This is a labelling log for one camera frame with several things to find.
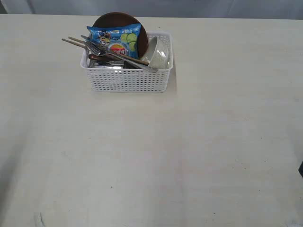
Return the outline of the brown wooden chopstick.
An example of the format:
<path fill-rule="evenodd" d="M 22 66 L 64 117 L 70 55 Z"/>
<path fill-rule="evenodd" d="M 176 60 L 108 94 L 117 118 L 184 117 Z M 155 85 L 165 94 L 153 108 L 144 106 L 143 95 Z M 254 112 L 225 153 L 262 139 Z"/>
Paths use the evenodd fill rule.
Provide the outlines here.
<path fill-rule="evenodd" d="M 105 55 L 105 54 L 109 54 L 109 55 L 112 55 L 112 56 L 115 56 L 115 57 L 122 57 L 124 59 L 128 59 L 130 61 L 133 61 L 133 62 L 136 62 L 138 64 L 142 64 L 142 65 L 145 65 L 145 66 L 148 66 L 149 63 L 145 62 L 145 61 L 142 61 L 142 60 L 139 60 L 139 59 L 135 59 L 135 58 L 132 58 L 132 57 L 129 57 L 129 56 L 125 56 L 125 55 L 122 55 L 122 54 L 119 54 L 119 53 L 115 53 L 113 51 L 108 51 L 105 47 L 101 47 L 98 43 L 96 42 L 93 42 L 89 37 L 87 36 L 84 36 L 84 35 L 81 35 L 81 38 L 83 38 L 84 40 L 80 40 L 80 39 L 77 39 L 77 38 L 73 38 L 71 36 L 68 37 L 70 40 L 73 40 L 73 41 L 76 41 L 80 44 L 90 44 L 91 46 L 93 46 L 93 49 L 95 50 L 95 52 L 97 52 L 97 56 L 101 56 L 101 55 Z"/>
<path fill-rule="evenodd" d="M 80 43 L 78 43 L 78 42 L 76 42 L 76 41 L 72 42 L 72 41 L 70 41 L 70 40 L 63 39 L 63 38 L 62 38 L 62 41 L 65 41 L 65 42 L 67 42 L 67 43 L 73 44 L 73 45 L 75 45 L 75 46 L 81 47 L 81 48 L 83 48 L 83 49 L 89 51 L 89 49 L 88 49 L 84 44 L 80 44 Z"/>

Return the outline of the white perforated plastic basket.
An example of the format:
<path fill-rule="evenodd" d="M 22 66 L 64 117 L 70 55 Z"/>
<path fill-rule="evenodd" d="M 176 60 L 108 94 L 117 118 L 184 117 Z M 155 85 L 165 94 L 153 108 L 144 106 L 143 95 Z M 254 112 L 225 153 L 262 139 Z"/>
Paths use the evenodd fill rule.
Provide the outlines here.
<path fill-rule="evenodd" d="M 162 93 L 167 88 L 170 71 L 173 68 L 173 50 L 171 35 L 167 32 L 148 32 L 148 39 L 157 37 L 169 49 L 168 68 L 149 73 L 142 69 L 103 69 L 89 68 L 88 55 L 82 54 L 80 66 L 85 70 L 91 87 L 101 92 L 129 92 L 129 93 Z"/>

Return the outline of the silver metal fork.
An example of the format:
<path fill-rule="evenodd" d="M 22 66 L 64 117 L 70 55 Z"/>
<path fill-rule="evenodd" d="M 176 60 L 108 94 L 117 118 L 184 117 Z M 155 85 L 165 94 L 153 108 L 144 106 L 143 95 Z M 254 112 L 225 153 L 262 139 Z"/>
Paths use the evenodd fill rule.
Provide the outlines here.
<path fill-rule="evenodd" d="M 85 41 L 83 44 L 92 53 L 92 55 L 93 55 L 92 59 L 93 60 L 100 60 L 101 57 L 103 57 L 103 56 L 112 56 L 112 57 L 118 58 L 122 61 L 125 61 L 125 62 L 131 64 L 134 67 L 137 67 L 139 69 L 143 69 L 147 72 L 150 72 L 150 73 L 158 72 L 157 68 L 153 68 L 153 67 L 148 66 L 149 64 L 147 62 L 144 62 L 144 61 L 141 61 L 141 60 L 129 57 L 129 56 L 121 55 L 121 54 L 118 54 L 118 53 L 115 53 L 115 52 L 111 52 L 111 51 L 106 50 L 105 48 L 98 48 L 95 44 L 93 44 L 92 42 L 89 42 L 89 41 Z"/>

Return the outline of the silver metal table knife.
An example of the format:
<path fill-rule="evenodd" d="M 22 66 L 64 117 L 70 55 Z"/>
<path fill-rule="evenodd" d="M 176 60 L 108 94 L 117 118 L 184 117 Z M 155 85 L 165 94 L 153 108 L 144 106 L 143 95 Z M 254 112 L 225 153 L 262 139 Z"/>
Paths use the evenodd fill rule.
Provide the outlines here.
<path fill-rule="evenodd" d="M 92 40 L 88 36 L 81 35 L 81 38 L 83 38 L 85 40 L 85 42 L 89 43 L 90 46 L 93 48 L 93 51 L 90 50 L 90 54 L 94 54 L 96 56 L 105 56 L 106 55 L 106 53 L 105 53 L 106 48 L 102 44 Z"/>

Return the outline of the pale green ceramic bowl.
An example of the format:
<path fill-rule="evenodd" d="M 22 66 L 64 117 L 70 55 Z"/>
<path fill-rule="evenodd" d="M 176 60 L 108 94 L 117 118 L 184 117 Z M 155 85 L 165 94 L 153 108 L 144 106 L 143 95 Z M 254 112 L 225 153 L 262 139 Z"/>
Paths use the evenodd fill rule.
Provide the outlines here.
<path fill-rule="evenodd" d="M 149 67 L 166 70 L 169 64 L 169 48 L 160 38 L 153 37 L 140 60 L 147 62 Z"/>

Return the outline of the silver foil packet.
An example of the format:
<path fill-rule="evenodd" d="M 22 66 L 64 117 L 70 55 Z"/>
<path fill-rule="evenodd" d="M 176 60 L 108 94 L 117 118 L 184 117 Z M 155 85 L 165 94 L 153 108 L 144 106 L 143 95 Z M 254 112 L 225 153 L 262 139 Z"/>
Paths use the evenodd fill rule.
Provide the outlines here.
<path fill-rule="evenodd" d="M 101 68 L 101 69 L 123 69 L 124 61 L 90 60 L 88 67 L 89 68 Z"/>

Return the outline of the dark brown wooden spoon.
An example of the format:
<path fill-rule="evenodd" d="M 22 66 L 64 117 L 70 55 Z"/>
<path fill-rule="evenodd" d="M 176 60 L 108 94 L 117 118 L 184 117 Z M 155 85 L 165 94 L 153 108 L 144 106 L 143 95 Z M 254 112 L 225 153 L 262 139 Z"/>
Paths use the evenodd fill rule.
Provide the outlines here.
<path fill-rule="evenodd" d="M 106 62 L 108 62 L 108 61 L 120 61 L 121 60 L 121 59 L 119 59 L 119 58 L 117 58 L 116 56 L 113 56 L 113 55 L 96 56 L 94 54 L 89 54 L 88 58 L 90 60 L 106 61 Z M 145 61 L 142 61 L 142 60 L 139 60 L 139 59 L 135 59 L 135 58 L 132 58 L 132 57 L 129 57 L 129 56 L 123 56 L 123 58 L 129 59 L 131 61 L 134 61 L 136 63 L 142 64 L 142 65 L 145 65 L 145 66 L 149 65 L 148 62 L 145 62 Z"/>

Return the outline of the blue potato chips bag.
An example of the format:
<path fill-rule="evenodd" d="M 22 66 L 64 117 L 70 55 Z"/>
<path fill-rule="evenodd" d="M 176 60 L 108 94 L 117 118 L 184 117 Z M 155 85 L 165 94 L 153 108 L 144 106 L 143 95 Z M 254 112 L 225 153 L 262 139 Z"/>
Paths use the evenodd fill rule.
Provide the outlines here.
<path fill-rule="evenodd" d="M 91 27 L 87 26 L 92 41 L 118 54 L 138 59 L 137 41 L 141 24 L 130 24 L 119 27 Z"/>

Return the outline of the dark brown round plate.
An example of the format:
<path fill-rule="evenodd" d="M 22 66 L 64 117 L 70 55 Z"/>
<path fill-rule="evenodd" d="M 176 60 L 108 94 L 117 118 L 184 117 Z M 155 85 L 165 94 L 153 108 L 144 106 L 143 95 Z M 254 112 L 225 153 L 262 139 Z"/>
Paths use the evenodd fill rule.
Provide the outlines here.
<path fill-rule="evenodd" d="M 109 27 L 127 26 L 136 23 L 140 23 L 140 22 L 134 17 L 132 17 L 131 15 L 122 12 L 110 12 L 100 16 L 93 24 L 93 27 L 109 28 Z M 141 30 L 138 37 L 138 45 L 137 45 L 139 58 L 143 57 L 147 48 L 148 48 L 148 36 L 143 25 L 141 25 Z"/>

